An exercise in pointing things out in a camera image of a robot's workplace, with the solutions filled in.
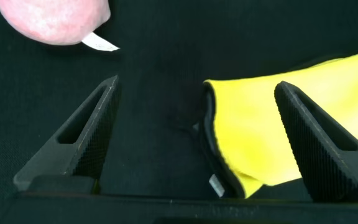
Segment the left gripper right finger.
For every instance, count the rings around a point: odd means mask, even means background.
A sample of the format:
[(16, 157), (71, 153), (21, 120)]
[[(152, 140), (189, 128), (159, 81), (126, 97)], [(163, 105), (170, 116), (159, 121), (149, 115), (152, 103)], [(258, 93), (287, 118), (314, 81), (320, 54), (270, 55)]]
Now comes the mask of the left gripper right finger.
[(358, 140), (297, 86), (274, 90), (285, 132), (315, 202), (358, 202)]

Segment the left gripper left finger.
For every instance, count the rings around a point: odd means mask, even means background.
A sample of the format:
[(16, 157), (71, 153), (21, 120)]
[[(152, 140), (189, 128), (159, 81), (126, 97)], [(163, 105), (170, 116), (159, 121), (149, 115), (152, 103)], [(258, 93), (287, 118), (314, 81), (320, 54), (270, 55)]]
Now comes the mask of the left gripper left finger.
[(19, 191), (41, 175), (99, 179), (119, 106), (119, 77), (102, 81), (14, 176)]

